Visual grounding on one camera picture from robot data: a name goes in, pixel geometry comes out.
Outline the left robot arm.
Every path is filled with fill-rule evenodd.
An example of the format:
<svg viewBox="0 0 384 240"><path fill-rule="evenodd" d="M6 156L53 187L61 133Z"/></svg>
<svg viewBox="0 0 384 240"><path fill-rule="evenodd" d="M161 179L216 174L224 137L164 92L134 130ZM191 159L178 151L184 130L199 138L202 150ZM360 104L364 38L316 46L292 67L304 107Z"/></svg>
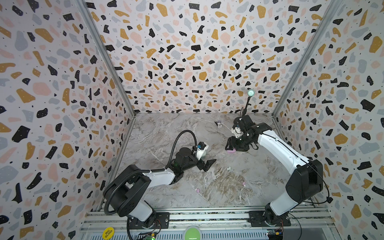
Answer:
<svg viewBox="0 0 384 240"><path fill-rule="evenodd" d="M134 218L149 228L155 222L157 213L142 199L147 189L173 185L184 176L186 170L194 167L207 172L217 161L202 159L208 147L199 143L191 149L181 148L176 157L161 169L144 170L136 165L128 166L105 188L104 213Z"/></svg>

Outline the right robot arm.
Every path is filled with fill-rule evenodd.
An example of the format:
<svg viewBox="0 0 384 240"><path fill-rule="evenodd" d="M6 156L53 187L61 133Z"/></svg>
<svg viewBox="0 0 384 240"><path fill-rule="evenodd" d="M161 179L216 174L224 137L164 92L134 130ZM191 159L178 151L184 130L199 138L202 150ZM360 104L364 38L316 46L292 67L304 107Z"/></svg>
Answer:
<svg viewBox="0 0 384 240"><path fill-rule="evenodd" d="M267 225L279 224L290 210L323 190L323 164L294 150L266 123L256 124L250 116L244 115L235 118L231 132L234 136L228 139L226 151L247 152L251 144L259 145L290 174L284 192L265 206L262 221Z"/></svg>

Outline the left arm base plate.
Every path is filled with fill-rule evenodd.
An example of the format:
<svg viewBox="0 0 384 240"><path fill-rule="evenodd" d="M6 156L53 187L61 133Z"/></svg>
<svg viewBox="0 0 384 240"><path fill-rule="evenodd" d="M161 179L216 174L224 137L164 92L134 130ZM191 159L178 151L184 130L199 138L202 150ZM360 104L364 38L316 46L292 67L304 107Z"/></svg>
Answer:
<svg viewBox="0 0 384 240"><path fill-rule="evenodd" d="M168 229L170 223L169 212L155 212L144 222L134 217L128 217L128 226L131 230L153 230L156 228Z"/></svg>

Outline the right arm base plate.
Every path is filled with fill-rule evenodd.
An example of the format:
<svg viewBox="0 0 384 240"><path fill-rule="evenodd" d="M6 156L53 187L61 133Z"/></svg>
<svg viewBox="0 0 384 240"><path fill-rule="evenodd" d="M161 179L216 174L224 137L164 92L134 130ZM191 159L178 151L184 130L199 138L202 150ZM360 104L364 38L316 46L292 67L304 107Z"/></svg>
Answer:
<svg viewBox="0 0 384 240"><path fill-rule="evenodd" d="M287 213L276 216L273 212L265 211L250 211L247 222L252 227L290 227L292 225Z"/></svg>

